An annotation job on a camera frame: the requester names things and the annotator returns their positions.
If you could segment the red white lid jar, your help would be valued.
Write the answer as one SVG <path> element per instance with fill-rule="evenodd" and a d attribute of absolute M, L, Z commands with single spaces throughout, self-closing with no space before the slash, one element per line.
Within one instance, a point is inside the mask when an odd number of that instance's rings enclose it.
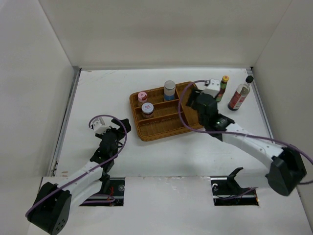
<path fill-rule="evenodd" d="M 144 118 L 152 118 L 154 112 L 154 106 L 150 102 L 146 102 L 141 106 L 142 116 Z"/>

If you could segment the silver lid blue jar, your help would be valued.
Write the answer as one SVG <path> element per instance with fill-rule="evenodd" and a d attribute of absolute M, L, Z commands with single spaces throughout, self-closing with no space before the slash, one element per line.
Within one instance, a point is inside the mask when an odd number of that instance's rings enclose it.
<path fill-rule="evenodd" d="M 176 84 L 172 80 L 168 80 L 164 83 L 164 101 L 170 101 L 175 99 Z"/>

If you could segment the pink lid small jar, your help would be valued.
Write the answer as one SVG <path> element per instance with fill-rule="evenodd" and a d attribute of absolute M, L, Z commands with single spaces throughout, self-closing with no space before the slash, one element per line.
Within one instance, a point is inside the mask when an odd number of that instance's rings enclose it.
<path fill-rule="evenodd" d="M 148 96 L 147 96 L 147 93 L 146 93 L 146 92 L 139 92 L 139 93 L 137 94 L 137 101 L 138 101 L 139 103 L 145 103 L 145 102 L 147 102 L 147 98 L 148 98 Z"/>

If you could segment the green red sauce bottle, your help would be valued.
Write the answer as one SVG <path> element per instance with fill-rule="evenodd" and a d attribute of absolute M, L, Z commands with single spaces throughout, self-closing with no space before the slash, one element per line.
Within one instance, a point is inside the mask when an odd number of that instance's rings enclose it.
<path fill-rule="evenodd" d="M 225 75 L 225 76 L 222 77 L 222 80 L 220 82 L 220 91 L 217 94 L 217 96 L 215 97 L 215 100 L 217 102 L 220 102 L 222 100 L 222 97 L 223 97 L 223 95 L 225 93 L 228 81 L 229 81 L 229 76 Z"/>

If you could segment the dark soy sauce bottle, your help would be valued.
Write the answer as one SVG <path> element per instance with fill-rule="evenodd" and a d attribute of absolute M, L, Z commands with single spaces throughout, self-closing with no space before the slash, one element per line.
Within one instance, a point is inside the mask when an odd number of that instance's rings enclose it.
<path fill-rule="evenodd" d="M 230 110 L 236 111 L 241 107 L 242 103 L 244 102 L 244 100 L 246 99 L 250 92 L 250 85 L 253 82 L 253 80 L 254 77 L 252 75 L 249 75 L 245 79 L 245 82 L 237 87 L 233 97 L 228 103 L 228 108 Z"/>

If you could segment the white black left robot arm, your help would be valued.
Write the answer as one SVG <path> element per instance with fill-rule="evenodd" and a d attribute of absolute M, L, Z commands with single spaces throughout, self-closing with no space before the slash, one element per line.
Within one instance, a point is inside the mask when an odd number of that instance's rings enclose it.
<path fill-rule="evenodd" d="M 95 136 L 100 138 L 99 147 L 90 160 L 78 171 L 61 182 L 43 184 L 33 206 L 26 212 L 27 220 L 50 235 L 57 235 L 68 221 L 74 207 L 94 195 L 105 195 L 110 189 L 108 172 L 114 160 L 123 150 L 127 134 L 131 131 L 129 120 L 111 117 L 116 127 L 100 122 L 102 115 L 89 122 Z"/>

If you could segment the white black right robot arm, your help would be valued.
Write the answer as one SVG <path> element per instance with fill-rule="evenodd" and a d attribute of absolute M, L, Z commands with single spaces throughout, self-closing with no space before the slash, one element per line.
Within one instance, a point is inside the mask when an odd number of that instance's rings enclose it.
<path fill-rule="evenodd" d="M 220 114 L 211 95 L 193 88 L 186 105 L 197 112 L 206 134 L 241 149 L 268 168 L 265 177 L 276 193 L 290 195 L 306 176 L 300 152 L 295 147 L 250 134 L 234 120 Z"/>

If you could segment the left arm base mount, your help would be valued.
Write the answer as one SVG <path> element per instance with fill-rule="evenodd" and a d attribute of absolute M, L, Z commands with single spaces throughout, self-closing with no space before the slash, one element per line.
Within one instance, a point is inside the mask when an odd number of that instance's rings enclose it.
<path fill-rule="evenodd" d="M 105 173 L 101 177 L 100 190 L 88 198 L 81 206 L 83 207 L 121 207 L 124 205 L 125 177 L 111 177 Z"/>

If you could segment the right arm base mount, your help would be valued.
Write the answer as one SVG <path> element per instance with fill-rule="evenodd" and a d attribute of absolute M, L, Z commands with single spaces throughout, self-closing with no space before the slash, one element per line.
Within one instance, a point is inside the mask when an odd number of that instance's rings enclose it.
<path fill-rule="evenodd" d="M 210 177 L 215 206 L 259 206 L 257 187 L 242 188 L 235 180 L 243 169 L 238 167 L 229 175 Z"/>

